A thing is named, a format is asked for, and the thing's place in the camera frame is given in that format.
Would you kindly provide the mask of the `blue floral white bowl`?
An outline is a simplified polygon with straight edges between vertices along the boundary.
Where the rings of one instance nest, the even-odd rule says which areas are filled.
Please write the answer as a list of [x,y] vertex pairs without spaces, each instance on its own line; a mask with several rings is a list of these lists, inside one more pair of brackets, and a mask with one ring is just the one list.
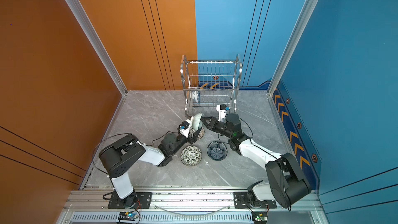
[[195,103],[200,103],[200,91],[191,91],[190,95]]

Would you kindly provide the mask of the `stainless steel dish rack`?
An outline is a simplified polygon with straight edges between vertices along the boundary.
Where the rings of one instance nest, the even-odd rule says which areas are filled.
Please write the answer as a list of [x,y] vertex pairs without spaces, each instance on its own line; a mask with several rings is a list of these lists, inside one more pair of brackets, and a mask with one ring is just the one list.
[[[226,104],[229,113],[235,114],[242,70],[239,55],[234,60],[188,60],[183,55],[180,74],[186,117],[198,113],[217,117],[216,106],[219,104]],[[200,91],[200,103],[191,98],[190,92],[194,90]]]

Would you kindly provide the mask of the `pale green ribbed bowl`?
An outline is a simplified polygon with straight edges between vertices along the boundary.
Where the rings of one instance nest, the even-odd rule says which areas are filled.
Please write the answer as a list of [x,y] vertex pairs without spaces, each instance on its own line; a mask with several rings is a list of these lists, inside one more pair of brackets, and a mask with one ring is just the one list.
[[198,113],[191,118],[191,127],[194,131],[197,131],[202,127],[203,125],[201,121],[202,116],[203,116],[202,113]]

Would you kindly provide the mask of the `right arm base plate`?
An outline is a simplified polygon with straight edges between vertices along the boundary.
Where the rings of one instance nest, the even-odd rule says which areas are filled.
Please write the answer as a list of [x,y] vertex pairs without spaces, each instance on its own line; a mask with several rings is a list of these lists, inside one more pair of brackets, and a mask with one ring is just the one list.
[[274,209],[277,208],[274,200],[258,200],[253,193],[237,191],[233,193],[235,208],[260,208]]

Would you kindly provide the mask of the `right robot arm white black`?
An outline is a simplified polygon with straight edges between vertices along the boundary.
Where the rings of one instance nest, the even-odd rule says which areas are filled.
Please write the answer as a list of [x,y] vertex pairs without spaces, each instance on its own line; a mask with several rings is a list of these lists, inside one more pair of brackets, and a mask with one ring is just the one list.
[[227,114],[224,122],[216,117],[202,117],[201,122],[210,131],[227,137],[233,151],[265,170],[267,182],[259,181],[247,188],[247,205],[264,208],[276,202],[281,207],[290,209],[294,203],[312,192],[311,184],[296,157],[291,153],[271,151],[256,143],[243,132],[237,114]]

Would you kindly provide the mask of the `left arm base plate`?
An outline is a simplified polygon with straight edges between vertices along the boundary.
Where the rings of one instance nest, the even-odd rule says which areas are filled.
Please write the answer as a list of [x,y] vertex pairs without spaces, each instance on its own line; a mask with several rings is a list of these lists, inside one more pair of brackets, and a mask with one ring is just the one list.
[[133,192],[124,199],[120,199],[118,194],[113,191],[108,200],[108,209],[149,209],[152,193],[151,192]]

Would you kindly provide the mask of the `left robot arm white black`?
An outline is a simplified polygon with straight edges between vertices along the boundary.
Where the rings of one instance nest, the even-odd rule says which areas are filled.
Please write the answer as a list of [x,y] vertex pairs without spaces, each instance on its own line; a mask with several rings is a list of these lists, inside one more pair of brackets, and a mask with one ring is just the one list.
[[138,207],[138,196],[127,171],[138,161],[147,162],[157,167],[166,166],[183,145],[195,143],[202,130],[199,128],[188,136],[168,133],[157,148],[141,143],[133,134],[127,134],[103,148],[98,157],[115,189],[112,198],[121,207]]

